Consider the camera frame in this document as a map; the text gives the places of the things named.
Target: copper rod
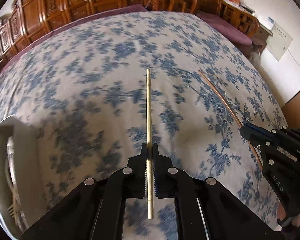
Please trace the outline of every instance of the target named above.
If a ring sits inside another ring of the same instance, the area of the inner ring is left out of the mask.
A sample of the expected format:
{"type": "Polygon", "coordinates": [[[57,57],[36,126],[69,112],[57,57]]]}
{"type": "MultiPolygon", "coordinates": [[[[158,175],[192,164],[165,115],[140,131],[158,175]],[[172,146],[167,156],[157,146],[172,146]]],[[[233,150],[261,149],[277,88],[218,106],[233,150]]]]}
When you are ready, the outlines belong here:
{"type": "MultiPolygon", "coordinates": [[[[210,80],[201,72],[201,70],[198,70],[199,74],[202,76],[202,78],[205,80],[205,82],[207,82],[207,84],[209,85],[209,87],[212,88],[212,90],[216,93],[216,95],[220,98],[220,100],[222,101],[222,103],[224,104],[224,106],[228,109],[228,111],[230,112],[231,116],[233,117],[233,119],[235,120],[235,122],[237,123],[237,125],[239,126],[239,128],[241,128],[243,125],[240,122],[239,118],[236,116],[236,114],[234,113],[234,111],[232,110],[232,108],[229,106],[228,102],[224,99],[224,97],[220,94],[220,92],[217,90],[217,88],[214,86],[214,84],[212,84],[210,82],[210,80]]],[[[259,165],[260,170],[263,169],[262,163],[260,161],[259,155],[256,151],[256,149],[250,144],[250,142],[248,141],[252,153],[255,156],[257,163],[259,165]]]]}

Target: bed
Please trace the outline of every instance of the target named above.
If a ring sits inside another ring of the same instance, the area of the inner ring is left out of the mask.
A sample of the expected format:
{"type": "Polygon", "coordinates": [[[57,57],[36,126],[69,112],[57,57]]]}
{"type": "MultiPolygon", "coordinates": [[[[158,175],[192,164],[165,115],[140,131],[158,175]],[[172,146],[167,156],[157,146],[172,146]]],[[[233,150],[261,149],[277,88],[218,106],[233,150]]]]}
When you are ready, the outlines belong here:
{"type": "MultiPolygon", "coordinates": [[[[146,69],[153,141],[192,177],[217,178],[270,227],[278,200],[202,70],[243,122],[286,125],[259,73],[219,32],[192,14],[133,12],[66,26],[0,75],[0,121],[15,114],[38,131],[47,207],[86,177],[125,167],[146,141],[146,69]]],[[[173,200],[129,199],[123,236],[176,239],[173,200]]]]}

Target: wooden furniture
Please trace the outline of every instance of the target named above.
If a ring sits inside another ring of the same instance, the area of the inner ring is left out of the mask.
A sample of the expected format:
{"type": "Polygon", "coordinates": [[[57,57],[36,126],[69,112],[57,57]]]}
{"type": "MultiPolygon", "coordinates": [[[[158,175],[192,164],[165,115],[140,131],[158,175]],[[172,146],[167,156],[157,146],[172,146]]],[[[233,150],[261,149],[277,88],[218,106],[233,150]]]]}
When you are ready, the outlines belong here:
{"type": "Polygon", "coordinates": [[[176,0],[14,0],[11,15],[0,20],[0,69],[21,50],[69,22],[111,9],[151,4],[177,10],[176,0]]]}
{"type": "Polygon", "coordinates": [[[260,23],[250,13],[241,11],[225,1],[221,1],[219,16],[236,29],[251,38],[259,29],[260,23]]]}
{"type": "Polygon", "coordinates": [[[219,15],[248,37],[258,20],[221,0],[14,0],[12,13],[0,20],[0,69],[16,54],[45,34],[80,18],[134,4],[152,10],[196,13],[198,9],[219,15]]]}
{"type": "Polygon", "coordinates": [[[287,124],[291,128],[300,127],[300,92],[281,108],[287,124]]]}

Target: wooden stick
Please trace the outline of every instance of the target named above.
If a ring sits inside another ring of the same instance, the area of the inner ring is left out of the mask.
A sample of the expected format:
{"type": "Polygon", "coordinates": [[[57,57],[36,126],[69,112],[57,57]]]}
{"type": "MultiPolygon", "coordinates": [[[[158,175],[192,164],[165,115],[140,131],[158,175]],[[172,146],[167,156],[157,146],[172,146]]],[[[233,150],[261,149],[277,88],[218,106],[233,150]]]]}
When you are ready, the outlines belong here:
{"type": "MultiPolygon", "coordinates": [[[[235,120],[235,122],[237,123],[237,125],[239,126],[239,128],[241,128],[243,125],[240,122],[239,118],[234,113],[234,111],[232,110],[232,108],[229,106],[228,102],[223,98],[223,96],[220,94],[220,92],[218,91],[218,89],[210,82],[210,80],[200,70],[198,70],[198,72],[202,76],[202,78],[205,80],[205,82],[207,82],[207,84],[212,88],[212,90],[220,98],[220,100],[225,105],[225,107],[228,109],[228,111],[230,112],[231,116],[233,117],[233,119],[235,120]]],[[[262,170],[263,166],[262,166],[262,163],[260,161],[260,158],[259,158],[259,155],[258,155],[256,149],[250,144],[249,141],[248,141],[248,143],[249,143],[249,145],[251,147],[253,155],[255,156],[255,158],[257,160],[257,163],[259,165],[260,170],[262,170]]]]}
{"type": "Polygon", "coordinates": [[[148,218],[154,217],[153,204],[153,156],[152,156],[152,118],[151,118],[151,81],[150,69],[147,69],[147,190],[148,190],[148,218]]]}

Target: wooden bedside table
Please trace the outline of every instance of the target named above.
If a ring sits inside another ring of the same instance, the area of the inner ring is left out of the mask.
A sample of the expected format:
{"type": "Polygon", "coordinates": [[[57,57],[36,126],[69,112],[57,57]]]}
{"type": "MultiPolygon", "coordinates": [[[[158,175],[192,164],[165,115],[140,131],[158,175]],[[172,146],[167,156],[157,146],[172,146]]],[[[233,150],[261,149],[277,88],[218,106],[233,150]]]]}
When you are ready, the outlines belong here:
{"type": "Polygon", "coordinates": [[[254,44],[258,46],[258,49],[260,51],[260,54],[263,52],[265,47],[267,46],[266,40],[269,36],[272,36],[272,32],[268,30],[266,27],[264,27],[262,24],[260,24],[260,27],[258,31],[251,37],[251,40],[254,44]]]}

